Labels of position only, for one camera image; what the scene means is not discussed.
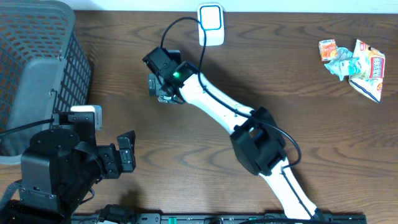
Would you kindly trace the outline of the small orange candy box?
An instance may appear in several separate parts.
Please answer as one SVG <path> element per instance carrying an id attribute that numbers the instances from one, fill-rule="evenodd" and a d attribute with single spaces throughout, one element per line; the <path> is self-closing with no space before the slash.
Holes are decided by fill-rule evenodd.
<path id="1" fill-rule="evenodd" d="M 334 60 L 337 58 L 338 52 L 335 39 L 319 41 L 318 48 L 322 62 Z"/>

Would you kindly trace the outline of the teal white snack packet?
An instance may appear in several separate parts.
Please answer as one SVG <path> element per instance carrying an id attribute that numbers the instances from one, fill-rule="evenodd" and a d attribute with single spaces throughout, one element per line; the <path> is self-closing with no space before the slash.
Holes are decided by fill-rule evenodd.
<path id="1" fill-rule="evenodd" d="M 345 62 L 349 62 L 352 58 L 352 51 L 345 47 L 338 47 L 336 58 L 324 64 L 324 66 L 332 75 L 336 75 L 340 81 L 343 81 L 345 76 L 349 75 Z"/>

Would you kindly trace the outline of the small teal candy box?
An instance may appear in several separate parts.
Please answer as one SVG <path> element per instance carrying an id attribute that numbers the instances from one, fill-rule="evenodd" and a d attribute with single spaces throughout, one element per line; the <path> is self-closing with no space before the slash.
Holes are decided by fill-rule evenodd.
<path id="1" fill-rule="evenodd" d="M 340 68 L 344 76 L 351 76 L 365 72 L 368 69 L 368 62 L 365 58 L 355 57 L 341 61 Z"/>

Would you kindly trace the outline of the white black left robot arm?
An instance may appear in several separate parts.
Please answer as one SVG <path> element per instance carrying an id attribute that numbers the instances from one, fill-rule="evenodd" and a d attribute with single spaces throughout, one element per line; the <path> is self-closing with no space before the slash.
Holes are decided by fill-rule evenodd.
<path id="1" fill-rule="evenodd" d="M 99 146 L 93 112 L 55 113 L 49 123 L 21 156 L 22 178 L 1 199 L 1 223 L 71 223 L 93 185 L 136 168 L 134 131 Z"/>

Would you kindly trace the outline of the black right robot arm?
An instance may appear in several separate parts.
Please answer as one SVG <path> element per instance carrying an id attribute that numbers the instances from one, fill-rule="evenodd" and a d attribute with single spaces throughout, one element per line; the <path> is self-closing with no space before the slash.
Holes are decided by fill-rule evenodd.
<path id="1" fill-rule="evenodd" d="M 293 175 L 298 163 L 290 163 L 284 150 L 286 140 L 299 149 L 297 142 L 276 125 L 267 109 L 254 110 L 233 100 L 212 85 L 199 67 L 181 61 L 178 50 L 156 47 L 142 60 L 170 97 L 196 106 L 225 128 L 239 163 L 266 181 L 287 218 L 324 219 Z"/>

